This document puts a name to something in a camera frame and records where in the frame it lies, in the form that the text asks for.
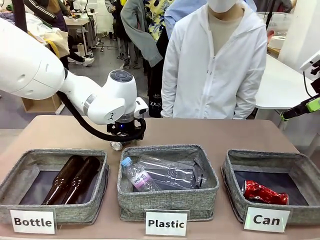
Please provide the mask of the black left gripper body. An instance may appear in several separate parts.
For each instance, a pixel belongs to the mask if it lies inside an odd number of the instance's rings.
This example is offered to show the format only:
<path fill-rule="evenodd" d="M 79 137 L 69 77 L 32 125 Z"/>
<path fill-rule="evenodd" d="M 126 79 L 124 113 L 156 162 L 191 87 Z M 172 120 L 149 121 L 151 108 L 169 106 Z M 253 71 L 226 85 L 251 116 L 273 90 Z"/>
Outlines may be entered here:
<path fill-rule="evenodd" d="M 111 134 L 111 140 L 141 140 L 142 133 L 141 127 L 135 125 L 135 119 L 129 122 L 109 123 L 106 126 L 106 130 Z"/>

